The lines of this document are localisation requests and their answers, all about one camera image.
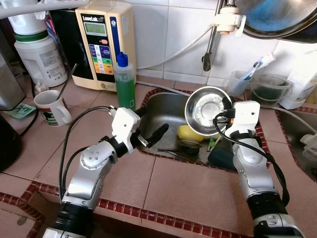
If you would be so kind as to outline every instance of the green dish soap bottle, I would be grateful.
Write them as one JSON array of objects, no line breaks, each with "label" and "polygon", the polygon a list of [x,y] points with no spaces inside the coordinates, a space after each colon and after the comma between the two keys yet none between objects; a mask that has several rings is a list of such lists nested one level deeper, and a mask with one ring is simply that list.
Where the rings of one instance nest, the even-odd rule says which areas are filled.
[{"label": "green dish soap bottle", "polygon": [[117,63],[113,67],[119,106],[135,111],[135,88],[133,64],[123,52],[117,55]]}]

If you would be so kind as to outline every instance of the black cable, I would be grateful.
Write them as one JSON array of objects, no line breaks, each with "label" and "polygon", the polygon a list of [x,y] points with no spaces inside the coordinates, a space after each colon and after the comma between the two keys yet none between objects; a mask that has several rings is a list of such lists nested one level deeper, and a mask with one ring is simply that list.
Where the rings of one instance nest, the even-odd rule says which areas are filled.
[{"label": "black cable", "polygon": [[73,161],[73,159],[76,157],[76,155],[78,155],[80,152],[84,151],[86,148],[88,148],[88,147],[83,147],[83,148],[77,150],[77,151],[70,157],[69,161],[67,162],[66,167],[65,167],[65,170],[64,170],[64,173],[63,173],[63,180],[62,180],[62,190],[63,190],[63,194],[65,194],[65,192],[66,192],[66,177],[67,177],[67,172],[68,172],[69,166],[70,166],[71,162]]},{"label": "black cable", "polygon": [[99,106],[99,107],[94,107],[94,108],[90,108],[86,111],[84,111],[82,114],[80,114],[78,117],[76,117],[69,125],[68,130],[66,132],[66,136],[65,136],[65,140],[64,140],[64,146],[63,146],[63,151],[62,151],[62,155],[61,155],[61,159],[60,159],[60,164],[59,164],[59,173],[58,173],[58,191],[59,191],[59,199],[60,202],[63,199],[64,193],[62,190],[62,172],[63,172],[63,165],[64,165],[64,158],[65,158],[65,153],[66,153],[66,147],[67,147],[67,143],[68,143],[68,138],[69,138],[69,134],[73,128],[73,126],[75,125],[75,123],[85,114],[92,112],[94,110],[97,109],[107,109],[110,110],[111,107],[105,107],[105,106]]},{"label": "black cable", "polygon": [[[34,85],[33,85],[33,81],[32,81],[31,78],[30,78],[30,80],[31,80],[32,96],[33,96],[33,98],[34,98],[34,97],[35,97]],[[38,118],[38,115],[39,115],[39,109],[38,109],[38,108],[35,108],[35,115],[34,115],[32,121],[31,121],[30,124],[24,129],[24,131],[22,131],[22,133],[20,134],[20,136],[24,136],[25,133],[31,128],[31,126],[33,126],[34,122],[35,122],[36,119]]]},{"label": "black cable", "polygon": [[213,124],[217,130],[217,132],[225,139],[233,142],[233,143],[236,143],[238,145],[242,145],[244,147],[247,147],[248,149],[251,149],[257,153],[259,153],[260,155],[262,155],[263,157],[265,157],[268,161],[270,161],[274,167],[274,171],[276,173],[276,176],[278,178],[278,181],[280,182],[282,188],[283,188],[283,195],[282,195],[282,202],[284,204],[284,206],[286,207],[288,202],[289,202],[289,193],[288,193],[288,190],[287,190],[287,186],[286,186],[286,180],[285,180],[285,177],[284,177],[284,174],[281,170],[281,168],[278,166],[278,164],[276,163],[274,157],[269,154],[269,153],[265,153],[251,145],[248,145],[246,143],[243,143],[241,141],[238,141],[238,140],[234,140],[234,139],[231,139],[230,137],[226,136],[220,129],[219,129],[219,126],[218,126],[218,123],[217,123],[217,118],[222,116],[223,113],[219,113],[217,116],[215,116],[215,118],[213,119]]}]

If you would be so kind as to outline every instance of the countertop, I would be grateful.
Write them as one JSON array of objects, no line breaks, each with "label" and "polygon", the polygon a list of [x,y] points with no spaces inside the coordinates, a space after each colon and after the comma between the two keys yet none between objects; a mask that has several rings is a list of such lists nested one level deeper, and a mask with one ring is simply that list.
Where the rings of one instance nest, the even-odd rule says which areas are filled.
[{"label": "countertop", "polygon": [[[138,76],[138,80],[189,91],[202,86],[144,76]],[[25,86],[27,97],[23,102],[33,106],[28,83]],[[154,88],[136,85],[137,107],[141,105],[146,93],[152,89]],[[81,88],[72,80],[64,92],[64,99],[73,118],[87,108],[118,106],[115,93]],[[33,118],[33,115],[30,115],[17,120],[6,114],[2,115],[18,133],[22,132]],[[79,148],[96,144],[105,135],[111,135],[111,122],[112,117],[102,110],[93,111],[81,118],[71,132],[65,164]],[[294,217],[306,237],[315,237],[317,184],[295,164],[275,111],[261,109],[260,123],[267,146],[287,181],[291,197],[287,211]],[[66,131],[66,125],[50,127],[42,117],[38,117],[23,137],[23,150],[18,160],[0,173],[0,192],[20,196],[32,181],[57,186],[59,161]],[[75,159],[70,166],[67,184],[77,170],[78,163]],[[272,166],[268,170],[281,193]],[[58,201],[58,197],[52,194],[46,194],[45,198]],[[226,231],[231,232],[232,237],[233,234],[253,235],[252,218],[239,187],[238,175],[222,170],[156,158],[135,150],[132,154],[120,158],[112,167],[105,179],[101,198],[123,204],[123,209],[121,213],[115,212],[115,208],[115,211],[109,211],[108,207],[103,209],[102,204],[99,204],[96,213],[180,237],[196,237],[199,233],[226,237]],[[133,212],[127,215],[123,212],[124,207],[147,211],[146,219],[142,218],[141,214],[134,216]],[[155,222],[150,219],[151,212],[155,214]],[[165,217],[163,222],[159,221],[160,216]],[[172,225],[168,225],[168,218],[172,219]],[[176,224],[179,220],[183,221],[181,227]],[[190,232],[185,228],[187,221],[192,226]],[[199,232],[195,230],[195,226],[200,227]],[[211,227],[209,232],[206,231],[206,227]],[[218,229],[223,230],[223,236],[217,235]]]}]

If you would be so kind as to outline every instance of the blue bottle cap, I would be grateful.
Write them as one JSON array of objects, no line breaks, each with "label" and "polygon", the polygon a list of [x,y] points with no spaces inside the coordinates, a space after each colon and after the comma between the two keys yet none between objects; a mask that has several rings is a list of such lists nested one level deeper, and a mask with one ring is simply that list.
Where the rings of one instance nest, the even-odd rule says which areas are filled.
[{"label": "blue bottle cap", "polygon": [[127,67],[129,64],[128,56],[125,55],[123,52],[120,52],[117,55],[117,63],[120,67]]}]

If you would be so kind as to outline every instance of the kitchen sink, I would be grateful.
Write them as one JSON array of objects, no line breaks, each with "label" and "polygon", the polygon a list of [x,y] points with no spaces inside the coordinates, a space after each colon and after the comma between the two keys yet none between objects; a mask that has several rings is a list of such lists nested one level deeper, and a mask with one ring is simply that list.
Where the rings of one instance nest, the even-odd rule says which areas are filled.
[{"label": "kitchen sink", "polygon": [[[314,129],[317,129],[317,114],[291,111],[306,121]],[[284,127],[286,136],[292,146],[298,165],[313,180],[317,180],[317,163],[311,162],[303,156],[304,144],[300,139],[306,134],[314,134],[305,125],[287,113],[280,112],[279,118]]]},{"label": "kitchen sink", "polygon": [[[169,124],[169,129],[157,144],[151,148],[141,147],[141,150],[154,155],[163,155],[183,161],[165,152],[158,152],[158,148],[176,149],[179,147],[177,129],[179,126],[187,124],[184,115],[187,99],[188,97],[184,95],[168,92],[156,93],[149,98],[146,104],[147,113],[142,116],[139,125],[141,135],[144,138],[150,137],[152,133],[164,123]],[[200,161],[203,164],[208,164],[208,156],[210,154],[210,152],[207,152],[208,142],[208,140],[202,141],[201,144],[203,147],[200,148],[198,156],[194,158],[191,157],[191,159]],[[232,151],[230,142],[226,140],[221,140],[217,146],[222,146]]]}]

